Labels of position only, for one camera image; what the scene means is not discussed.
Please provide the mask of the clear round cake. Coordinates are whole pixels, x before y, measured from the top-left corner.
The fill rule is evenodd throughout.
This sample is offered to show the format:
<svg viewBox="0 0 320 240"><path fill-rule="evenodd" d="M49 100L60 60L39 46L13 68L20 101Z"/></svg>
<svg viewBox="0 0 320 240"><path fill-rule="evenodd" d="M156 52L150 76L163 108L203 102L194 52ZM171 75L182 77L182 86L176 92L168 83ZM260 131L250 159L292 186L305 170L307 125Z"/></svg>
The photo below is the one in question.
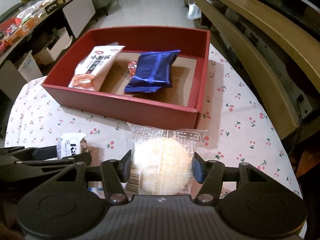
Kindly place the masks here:
<svg viewBox="0 0 320 240"><path fill-rule="evenodd" d="M131 172L125 190L137 194L190 194L194 155L207 130L169 130L128 124L132 132Z"/></svg>

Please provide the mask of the white Kaprons wafer pack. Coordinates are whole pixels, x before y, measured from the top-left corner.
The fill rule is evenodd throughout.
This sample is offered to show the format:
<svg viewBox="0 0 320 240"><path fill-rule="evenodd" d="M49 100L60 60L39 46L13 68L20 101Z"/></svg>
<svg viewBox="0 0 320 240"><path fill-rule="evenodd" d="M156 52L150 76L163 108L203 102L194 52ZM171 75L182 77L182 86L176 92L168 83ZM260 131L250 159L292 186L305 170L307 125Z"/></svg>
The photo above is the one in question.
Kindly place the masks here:
<svg viewBox="0 0 320 240"><path fill-rule="evenodd" d="M56 145L57 159L88 152L86 135L86 133L63 133L58 137Z"/></svg>

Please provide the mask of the white spicy strip snack pack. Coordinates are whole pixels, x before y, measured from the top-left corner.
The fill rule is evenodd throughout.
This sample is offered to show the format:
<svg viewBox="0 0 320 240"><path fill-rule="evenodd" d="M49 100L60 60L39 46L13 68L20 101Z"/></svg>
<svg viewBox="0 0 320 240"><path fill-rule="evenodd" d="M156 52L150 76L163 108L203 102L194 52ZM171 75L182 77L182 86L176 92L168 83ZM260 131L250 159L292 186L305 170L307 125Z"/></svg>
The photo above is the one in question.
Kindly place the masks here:
<svg viewBox="0 0 320 240"><path fill-rule="evenodd" d="M76 66L68 87L98 92L124 48L125 46L115 44L95 46Z"/></svg>

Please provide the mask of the blue foil snack pack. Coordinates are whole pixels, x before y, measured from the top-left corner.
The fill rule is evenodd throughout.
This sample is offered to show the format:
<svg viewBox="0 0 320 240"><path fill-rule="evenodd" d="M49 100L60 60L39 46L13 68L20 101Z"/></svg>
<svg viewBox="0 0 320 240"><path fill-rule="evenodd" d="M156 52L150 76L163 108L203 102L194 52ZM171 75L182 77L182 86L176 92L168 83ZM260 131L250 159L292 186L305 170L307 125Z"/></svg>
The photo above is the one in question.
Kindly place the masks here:
<svg viewBox="0 0 320 240"><path fill-rule="evenodd" d="M180 50L141 53L136 72L124 88L124 93L154 93L163 88L171 88L171 67L179 53Z"/></svg>

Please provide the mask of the red snack bag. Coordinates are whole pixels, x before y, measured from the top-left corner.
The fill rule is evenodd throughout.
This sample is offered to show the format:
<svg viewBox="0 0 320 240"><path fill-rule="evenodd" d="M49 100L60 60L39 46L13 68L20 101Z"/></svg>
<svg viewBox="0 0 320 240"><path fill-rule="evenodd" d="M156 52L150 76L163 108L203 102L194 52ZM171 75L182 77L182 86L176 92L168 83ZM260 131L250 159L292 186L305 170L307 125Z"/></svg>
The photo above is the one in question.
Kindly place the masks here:
<svg viewBox="0 0 320 240"><path fill-rule="evenodd" d="M136 73L137 61L129 61L127 63L127 68L129 71L130 78L132 78L133 76L135 76L135 73Z"/></svg>

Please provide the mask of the cherry print tablecloth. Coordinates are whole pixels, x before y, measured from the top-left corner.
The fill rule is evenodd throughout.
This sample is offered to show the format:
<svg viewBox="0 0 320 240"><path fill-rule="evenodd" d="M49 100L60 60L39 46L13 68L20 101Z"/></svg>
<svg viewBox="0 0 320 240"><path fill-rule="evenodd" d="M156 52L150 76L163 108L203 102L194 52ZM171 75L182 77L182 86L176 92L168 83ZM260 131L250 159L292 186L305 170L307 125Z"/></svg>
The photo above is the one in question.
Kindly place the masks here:
<svg viewBox="0 0 320 240"><path fill-rule="evenodd" d="M86 134L93 165L120 159L132 147L127 123L61 107L43 88L43 79L27 83L7 124L4 146L45 147L67 132ZM254 94L217 51L210 48L206 91L199 129L207 131L197 152L226 166L247 162L301 194L276 129Z"/></svg>

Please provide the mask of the red cardboard box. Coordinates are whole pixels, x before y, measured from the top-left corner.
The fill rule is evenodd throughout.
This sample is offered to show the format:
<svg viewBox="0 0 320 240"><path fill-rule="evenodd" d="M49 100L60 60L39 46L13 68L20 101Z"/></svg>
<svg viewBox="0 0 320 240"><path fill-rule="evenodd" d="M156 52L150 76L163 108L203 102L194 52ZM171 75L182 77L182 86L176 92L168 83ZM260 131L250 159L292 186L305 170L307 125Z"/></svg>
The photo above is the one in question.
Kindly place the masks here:
<svg viewBox="0 0 320 240"><path fill-rule="evenodd" d="M94 47L124 46L98 92L71 88L76 65ZM199 123L209 60L207 30L169 26L125 26L91 29L79 38L50 71L43 88L62 106L108 118L163 129L196 128ZM172 87L129 95L127 63L148 51L178 50L172 65Z"/></svg>

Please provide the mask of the white storage bin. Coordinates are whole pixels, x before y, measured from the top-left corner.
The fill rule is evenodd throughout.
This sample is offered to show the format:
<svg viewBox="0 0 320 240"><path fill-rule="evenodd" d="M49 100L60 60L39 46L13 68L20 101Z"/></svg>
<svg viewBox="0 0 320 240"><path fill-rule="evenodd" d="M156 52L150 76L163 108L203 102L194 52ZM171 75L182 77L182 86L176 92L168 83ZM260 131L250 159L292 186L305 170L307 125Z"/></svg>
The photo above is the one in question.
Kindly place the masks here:
<svg viewBox="0 0 320 240"><path fill-rule="evenodd" d="M67 29L64 27L57 31L56 36L40 52L33 57L37 64L48 65L56 61L63 50L71 44L73 37L69 36Z"/></svg>

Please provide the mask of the orange flat box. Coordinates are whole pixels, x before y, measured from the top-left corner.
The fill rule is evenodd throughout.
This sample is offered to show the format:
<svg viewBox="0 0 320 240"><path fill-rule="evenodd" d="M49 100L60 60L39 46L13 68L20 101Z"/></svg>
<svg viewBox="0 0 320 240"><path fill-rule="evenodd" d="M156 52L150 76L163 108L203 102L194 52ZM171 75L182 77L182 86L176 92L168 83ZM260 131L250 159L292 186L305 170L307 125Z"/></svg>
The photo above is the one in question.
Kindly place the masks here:
<svg viewBox="0 0 320 240"><path fill-rule="evenodd" d="M25 37L29 32L31 32L38 24L40 20L37 17L29 19L24 24L21 24L19 27L12 24L7 30L6 41L11 46L19 41L21 38Z"/></svg>

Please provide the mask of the wooden TV cabinet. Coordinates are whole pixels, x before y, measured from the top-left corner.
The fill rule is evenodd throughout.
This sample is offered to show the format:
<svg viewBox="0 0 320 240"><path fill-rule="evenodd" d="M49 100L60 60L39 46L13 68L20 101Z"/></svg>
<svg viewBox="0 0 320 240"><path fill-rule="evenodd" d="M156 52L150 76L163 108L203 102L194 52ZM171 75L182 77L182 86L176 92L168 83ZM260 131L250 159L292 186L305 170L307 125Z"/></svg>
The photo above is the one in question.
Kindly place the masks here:
<svg viewBox="0 0 320 240"><path fill-rule="evenodd" d="M260 0L194 1L202 24L231 46L280 138L318 133L319 42Z"/></svg>

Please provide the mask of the white plastic bag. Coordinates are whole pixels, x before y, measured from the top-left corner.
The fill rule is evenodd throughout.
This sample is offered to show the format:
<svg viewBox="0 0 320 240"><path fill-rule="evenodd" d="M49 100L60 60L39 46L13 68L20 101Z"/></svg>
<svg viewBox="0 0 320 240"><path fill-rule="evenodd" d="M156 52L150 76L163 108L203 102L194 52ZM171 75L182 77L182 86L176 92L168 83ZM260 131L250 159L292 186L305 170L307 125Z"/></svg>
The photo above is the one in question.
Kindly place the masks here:
<svg viewBox="0 0 320 240"><path fill-rule="evenodd" d="M201 18L201 10L200 8L195 4L189 3L188 13L187 13L187 19L189 20L197 20Z"/></svg>

